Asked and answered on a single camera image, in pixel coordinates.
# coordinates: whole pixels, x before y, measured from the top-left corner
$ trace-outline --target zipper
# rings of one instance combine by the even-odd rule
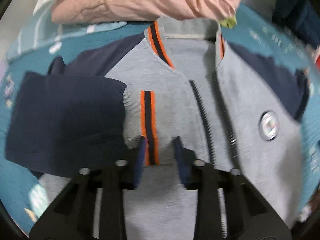
[[[198,90],[195,82],[193,80],[189,80],[189,82],[191,84],[193,93],[196,97],[198,108],[199,108],[199,111],[201,114],[201,119],[202,119],[202,123],[204,126],[204,133],[205,133],[207,144],[208,144],[210,163],[214,168],[216,168],[216,158],[215,158],[214,147],[213,147],[212,130],[211,130],[211,127],[209,126],[209,120],[208,120],[208,116],[207,116],[205,109],[204,109],[203,100],[201,98],[201,95],[199,93],[199,90]]]
[[[238,158],[238,147],[237,147],[237,140],[236,134],[233,130],[232,122],[229,116],[228,109],[224,102],[216,71],[212,73],[212,94],[216,99],[216,104],[218,105],[218,109],[220,110],[220,117],[223,122],[224,130],[226,133],[226,137],[229,139],[229,155],[231,162],[234,168],[241,170],[239,158]]]
[[[193,89],[193,93],[196,97],[196,101],[198,104],[198,108],[201,114],[202,123],[204,126],[204,132],[207,139],[208,144],[208,150],[209,150],[209,158],[211,165],[216,169],[216,159],[215,159],[215,152],[213,148],[213,136],[212,136],[212,130],[209,126],[209,120],[208,116],[204,109],[203,100],[201,98],[200,92],[193,80],[189,80],[191,87]],[[220,219],[221,219],[221,230],[222,230],[222,237],[226,238],[228,236],[228,226],[227,226],[227,217],[226,217],[226,206],[224,201],[224,194],[223,189],[218,188],[218,197],[219,197],[219,204],[220,204]]]

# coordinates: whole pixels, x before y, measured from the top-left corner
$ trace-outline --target navy blue cloth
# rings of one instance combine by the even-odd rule
[[[314,49],[320,44],[320,18],[309,0],[277,0],[272,21]]]
[[[27,72],[7,134],[7,160],[37,172],[72,177],[124,157],[126,84],[99,76]]]
[[[309,100],[305,74],[297,70],[292,75],[288,69],[277,66],[272,57],[251,53],[245,47],[231,42],[229,46],[264,79],[292,118],[301,122]]]
[[[101,48],[83,51],[67,66],[61,56],[56,57],[48,73],[64,75],[105,76],[130,50],[137,46],[144,34],[128,36]]]

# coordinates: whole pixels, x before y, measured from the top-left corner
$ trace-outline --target blue fabric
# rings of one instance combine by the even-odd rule
[[[126,87],[104,76],[27,72],[12,111],[6,159],[66,178],[123,159]]]
[[[134,165],[133,184],[135,187],[138,187],[142,173],[143,173],[143,161],[144,161],[144,156],[146,154],[146,146],[147,146],[147,139],[146,138],[140,139],[139,148],[137,152],[137,161]]]
[[[42,6],[23,27],[16,41],[7,52],[8,61],[20,57],[31,50],[49,46],[71,37],[84,36],[87,33],[104,32],[118,29],[126,22],[111,22],[100,24],[55,24],[51,21],[53,2]]]
[[[320,18],[309,0],[277,0],[272,20],[314,49],[320,44]]]
[[[185,163],[183,159],[183,146],[181,144],[180,138],[176,138],[174,140],[174,150],[175,150],[175,158],[178,165],[179,170],[179,177],[181,183],[184,185],[184,187],[188,187],[189,179],[190,179],[190,167],[188,166],[188,163]]]
[[[37,50],[30,51],[23,56],[13,60],[9,64],[9,70],[4,79],[10,75],[14,82],[14,92],[11,100],[14,103],[16,92],[20,88],[20,83],[26,71],[34,71],[45,75],[52,60],[60,55],[66,64],[73,61],[82,51],[95,49],[109,44],[120,38],[129,35],[140,34],[151,23],[132,23],[108,32],[93,33],[77,38],[70,38],[62,41],[62,47],[56,54],[50,54],[50,46],[45,46]],[[3,80],[1,91],[4,93],[6,82]],[[17,224],[25,232],[29,232],[33,222],[23,210],[31,210],[28,194],[35,184],[38,183],[29,170],[4,158],[4,147],[7,129],[10,124],[11,109],[6,106],[5,97],[0,97],[0,199],[7,211]]]
[[[238,24],[233,29],[221,28],[224,39],[242,45],[250,52],[273,57],[276,65],[286,67],[292,74],[297,69],[310,68],[310,97],[302,118],[301,138],[303,156],[303,188],[299,209],[308,202],[320,181],[320,73],[310,56],[284,32],[240,4],[236,13]]]
[[[65,65],[61,56],[50,65],[51,74],[104,77],[130,50],[144,38],[144,33],[131,35],[97,49],[86,50]]]

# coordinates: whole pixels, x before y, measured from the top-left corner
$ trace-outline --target pile of clothes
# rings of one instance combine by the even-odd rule
[[[56,0],[35,13],[38,28],[50,16],[57,36],[22,50],[22,30],[9,51],[5,158],[29,169],[51,202],[81,168],[111,165],[143,135],[142,180],[124,192],[128,237],[187,239],[197,194],[180,184],[172,143],[179,136],[215,168],[240,168],[291,227],[308,72],[223,38],[217,20],[234,16],[240,0],[145,1]],[[108,31],[93,31],[105,21],[141,20],[153,22],[117,25],[113,33],[130,35],[108,42]],[[62,37],[66,23],[86,23],[86,35]],[[72,59],[71,45],[80,50]]]

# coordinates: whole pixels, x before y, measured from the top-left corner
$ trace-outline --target light blue towel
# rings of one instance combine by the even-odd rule
[[[320,181],[320,73],[308,53],[286,33],[266,22],[241,4],[236,13],[238,24],[233,29],[221,28],[226,41],[240,44],[249,51],[273,57],[277,65],[296,69],[310,67],[310,99],[301,125],[303,188],[299,210],[308,202]]]
[[[53,2],[42,6],[33,15],[28,24],[19,32],[17,39],[7,52],[7,60],[13,59],[44,46],[52,47],[54,53],[61,46],[61,42],[67,38],[84,36],[89,33],[97,33],[118,29],[126,22],[112,22],[100,24],[55,24],[51,21],[51,6]]]

